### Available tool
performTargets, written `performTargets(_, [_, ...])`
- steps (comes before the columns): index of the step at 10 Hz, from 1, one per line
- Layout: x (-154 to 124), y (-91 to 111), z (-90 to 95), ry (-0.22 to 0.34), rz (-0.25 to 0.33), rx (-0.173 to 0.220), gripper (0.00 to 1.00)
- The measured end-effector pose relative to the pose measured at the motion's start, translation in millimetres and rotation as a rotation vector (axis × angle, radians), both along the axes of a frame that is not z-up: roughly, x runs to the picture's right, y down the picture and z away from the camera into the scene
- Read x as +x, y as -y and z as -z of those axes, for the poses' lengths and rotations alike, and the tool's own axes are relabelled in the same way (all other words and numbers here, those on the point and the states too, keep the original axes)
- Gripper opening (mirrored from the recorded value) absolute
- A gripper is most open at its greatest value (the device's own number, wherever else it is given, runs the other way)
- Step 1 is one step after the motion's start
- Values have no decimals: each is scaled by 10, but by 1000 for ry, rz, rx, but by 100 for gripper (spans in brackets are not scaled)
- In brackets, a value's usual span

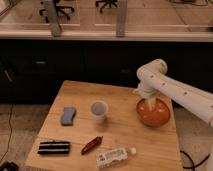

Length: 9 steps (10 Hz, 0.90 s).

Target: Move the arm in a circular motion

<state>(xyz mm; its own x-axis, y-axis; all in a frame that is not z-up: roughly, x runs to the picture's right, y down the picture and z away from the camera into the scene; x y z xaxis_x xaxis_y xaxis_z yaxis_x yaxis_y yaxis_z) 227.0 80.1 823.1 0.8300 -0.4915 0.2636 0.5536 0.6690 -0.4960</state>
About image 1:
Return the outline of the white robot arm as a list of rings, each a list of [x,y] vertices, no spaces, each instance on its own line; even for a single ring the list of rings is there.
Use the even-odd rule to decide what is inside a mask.
[[[139,67],[137,94],[149,99],[161,92],[213,127],[213,93],[174,80],[166,75],[167,70],[167,63],[162,59]]]

